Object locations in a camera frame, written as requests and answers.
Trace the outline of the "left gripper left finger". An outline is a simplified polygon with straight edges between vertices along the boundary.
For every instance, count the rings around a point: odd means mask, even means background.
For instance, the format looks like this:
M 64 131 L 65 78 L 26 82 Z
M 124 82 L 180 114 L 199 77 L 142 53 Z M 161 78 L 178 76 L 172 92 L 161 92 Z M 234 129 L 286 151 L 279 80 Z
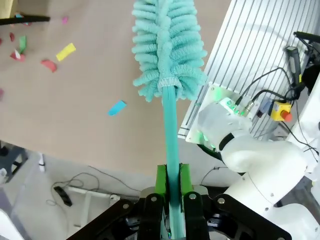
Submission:
M 121 199 L 69 237 L 70 240 L 160 240 L 168 208 L 167 166 L 158 165 L 155 187 L 144 189 L 137 202 Z

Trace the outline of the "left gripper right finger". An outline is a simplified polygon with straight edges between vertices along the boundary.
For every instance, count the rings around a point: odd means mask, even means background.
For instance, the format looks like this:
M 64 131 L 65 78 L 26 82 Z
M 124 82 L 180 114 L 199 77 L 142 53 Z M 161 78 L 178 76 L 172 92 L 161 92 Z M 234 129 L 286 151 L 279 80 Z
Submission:
M 229 240 L 291 240 L 292 236 L 228 194 L 211 198 L 194 191 L 188 164 L 179 165 L 187 240 L 209 240 L 217 232 Z

